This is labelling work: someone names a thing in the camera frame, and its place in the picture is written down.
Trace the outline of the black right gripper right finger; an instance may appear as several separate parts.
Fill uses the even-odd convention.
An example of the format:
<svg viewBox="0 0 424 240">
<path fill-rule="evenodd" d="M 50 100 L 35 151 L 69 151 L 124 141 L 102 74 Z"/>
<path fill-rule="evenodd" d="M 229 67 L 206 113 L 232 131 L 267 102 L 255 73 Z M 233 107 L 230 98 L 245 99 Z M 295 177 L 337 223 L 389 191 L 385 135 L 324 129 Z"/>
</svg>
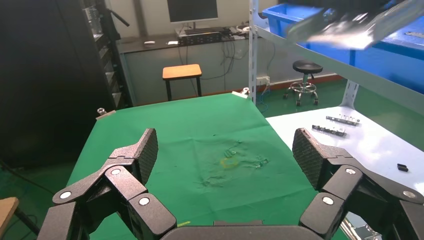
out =
<svg viewBox="0 0 424 240">
<path fill-rule="evenodd" d="M 317 195 L 299 224 L 331 239 L 348 213 L 360 216 L 384 240 L 424 237 L 424 197 L 379 175 L 345 149 L 316 140 L 305 128 L 293 137 L 293 157 Z"/>
</svg>

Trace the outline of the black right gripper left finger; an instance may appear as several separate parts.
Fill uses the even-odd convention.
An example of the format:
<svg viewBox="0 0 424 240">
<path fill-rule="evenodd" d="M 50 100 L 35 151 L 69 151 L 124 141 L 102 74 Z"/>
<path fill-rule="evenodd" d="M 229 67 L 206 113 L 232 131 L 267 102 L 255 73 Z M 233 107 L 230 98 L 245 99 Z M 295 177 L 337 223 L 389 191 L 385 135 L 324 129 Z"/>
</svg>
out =
<svg viewBox="0 0 424 240">
<path fill-rule="evenodd" d="M 117 214 L 138 240 L 159 240 L 177 226 L 174 215 L 146 184 L 158 155 L 157 132 L 147 128 L 132 145 L 115 149 L 103 166 L 52 198 L 40 240 L 87 240 Z"/>
</svg>

